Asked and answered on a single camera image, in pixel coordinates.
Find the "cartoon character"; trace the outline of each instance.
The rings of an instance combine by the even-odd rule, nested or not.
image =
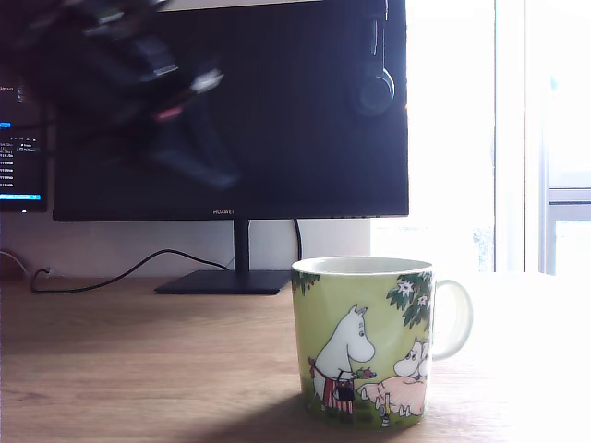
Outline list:
[[[362,400],[371,401],[382,417],[382,426],[390,425],[390,412],[401,417],[423,413],[430,360],[428,341],[415,339],[406,357],[394,364],[394,377],[381,383],[367,383],[357,391]]]
[[[412,377],[419,380],[421,377],[427,376],[429,365],[428,341],[421,342],[415,339],[415,344],[406,357],[394,365],[394,372],[400,377]]]
[[[365,363],[376,353],[366,335],[364,315],[367,311],[366,307],[357,311],[357,305],[354,305],[339,321],[318,357],[308,358],[310,375],[314,382],[314,399],[319,397],[322,411],[329,407],[352,415],[354,380],[376,376],[369,368],[353,372],[349,361],[351,359]]]

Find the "headphones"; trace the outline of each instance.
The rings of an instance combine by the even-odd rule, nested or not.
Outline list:
[[[369,0],[367,3],[369,45],[363,45],[356,109],[367,117],[376,117],[385,113],[394,100],[394,81],[386,69],[384,54],[388,0]]]

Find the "desk surface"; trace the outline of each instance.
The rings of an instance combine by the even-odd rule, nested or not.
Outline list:
[[[162,281],[127,280],[93,293],[32,295],[22,283],[5,284],[2,437],[588,441],[579,434],[590,392],[591,289],[583,277],[572,285],[539,275],[465,281],[475,305],[472,336],[457,355],[434,363],[426,417],[398,434],[351,432],[307,416],[298,398],[289,289],[276,296],[158,295],[152,289]]]

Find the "black monitor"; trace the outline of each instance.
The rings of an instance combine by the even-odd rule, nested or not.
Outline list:
[[[0,68],[0,211],[47,210],[44,110],[19,76]]]
[[[54,218],[234,220],[234,273],[197,272],[160,292],[275,293],[289,276],[248,272],[248,220],[407,215],[404,2],[390,4],[384,48],[395,94],[378,115],[356,105],[373,42],[364,3],[159,14],[154,28],[179,57],[215,60],[223,75],[203,104],[208,122],[195,126],[215,140],[231,180],[137,160],[134,154],[150,150],[154,140],[176,147],[174,132],[135,128],[80,142],[75,116],[59,115]]]

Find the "moomin mug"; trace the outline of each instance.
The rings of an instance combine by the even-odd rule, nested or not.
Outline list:
[[[299,261],[292,285],[305,407],[353,427],[417,423],[427,407],[431,361],[452,356],[470,335],[465,288],[436,281],[429,263],[381,257]],[[458,301],[456,322],[451,342],[433,354],[433,303],[444,285]]]

